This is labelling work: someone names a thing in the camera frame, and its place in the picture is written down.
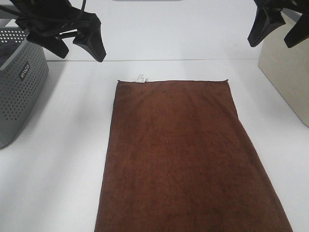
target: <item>beige box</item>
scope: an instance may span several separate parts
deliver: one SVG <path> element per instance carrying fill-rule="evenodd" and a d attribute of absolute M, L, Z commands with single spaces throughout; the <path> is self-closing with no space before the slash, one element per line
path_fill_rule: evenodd
<path fill-rule="evenodd" d="M 284 13 L 282 16 L 286 25 L 265 38 L 258 65 L 300 120 L 309 126 L 309 39 L 288 48 L 283 39 L 296 19 Z"/>

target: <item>brown towel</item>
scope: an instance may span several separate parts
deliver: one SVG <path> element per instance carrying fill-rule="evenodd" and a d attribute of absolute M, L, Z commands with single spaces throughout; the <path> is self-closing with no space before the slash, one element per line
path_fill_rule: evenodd
<path fill-rule="evenodd" d="M 291 232 L 227 81 L 119 82 L 95 232 Z"/>

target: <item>towel tag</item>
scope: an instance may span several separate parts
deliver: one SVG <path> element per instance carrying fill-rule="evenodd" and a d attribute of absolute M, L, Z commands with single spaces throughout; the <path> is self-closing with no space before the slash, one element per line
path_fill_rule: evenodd
<path fill-rule="evenodd" d="M 136 83 L 145 83 L 145 81 L 146 81 L 146 75 L 145 74 L 140 74 L 136 79 Z"/>

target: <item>perforated basket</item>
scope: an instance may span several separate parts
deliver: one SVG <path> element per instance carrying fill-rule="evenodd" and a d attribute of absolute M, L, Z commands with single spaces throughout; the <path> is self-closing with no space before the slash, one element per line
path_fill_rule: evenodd
<path fill-rule="evenodd" d="M 0 43 L 20 44 L 0 67 L 0 148 L 17 135 L 48 75 L 42 47 L 26 36 L 18 28 L 0 29 Z"/>

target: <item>basket label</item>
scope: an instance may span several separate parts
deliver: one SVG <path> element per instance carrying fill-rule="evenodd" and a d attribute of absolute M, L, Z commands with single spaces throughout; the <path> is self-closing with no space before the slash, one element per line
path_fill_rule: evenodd
<path fill-rule="evenodd" d="M 24 65 L 23 69 L 19 73 L 19 78 L 21 81 L 23 81 L 26 78 L 26 75 L 28 74 L 29 70 L 30 65 L 29 62 L 27 61 L 27 63 Z"/>

